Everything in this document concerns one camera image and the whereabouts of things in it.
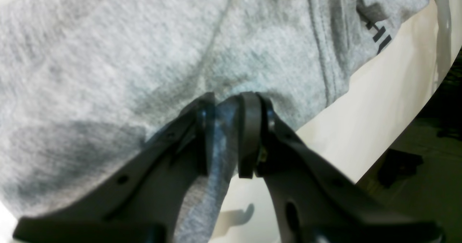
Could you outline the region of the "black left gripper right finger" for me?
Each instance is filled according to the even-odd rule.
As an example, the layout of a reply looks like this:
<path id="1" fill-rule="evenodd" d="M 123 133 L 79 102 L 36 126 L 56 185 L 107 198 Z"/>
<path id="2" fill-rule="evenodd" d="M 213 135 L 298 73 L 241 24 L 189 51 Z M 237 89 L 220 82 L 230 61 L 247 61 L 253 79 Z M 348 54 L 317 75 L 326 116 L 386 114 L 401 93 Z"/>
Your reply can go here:
<path id="1" fill-rule="evenodd" d="M 434 221 L 393 212 L 309 149 L 262 93 L 238 101 L 238 175 L 269 190 L 283 243 L 442 243 Z"/>

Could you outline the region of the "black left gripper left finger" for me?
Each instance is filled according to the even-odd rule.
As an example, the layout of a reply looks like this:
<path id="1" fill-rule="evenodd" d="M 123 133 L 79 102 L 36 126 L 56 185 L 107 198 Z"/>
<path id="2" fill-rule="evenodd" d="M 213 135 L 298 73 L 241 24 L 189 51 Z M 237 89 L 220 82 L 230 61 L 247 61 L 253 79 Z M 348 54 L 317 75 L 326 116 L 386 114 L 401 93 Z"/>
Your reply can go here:
<path id="1" fill-rule="evenodd" d="M 66 208 L 22 217 L 13 238 L 25 243 L 171 243 L 193 182 L 210 173 L 215 97 L 193 100 L 144 149 Z"/>

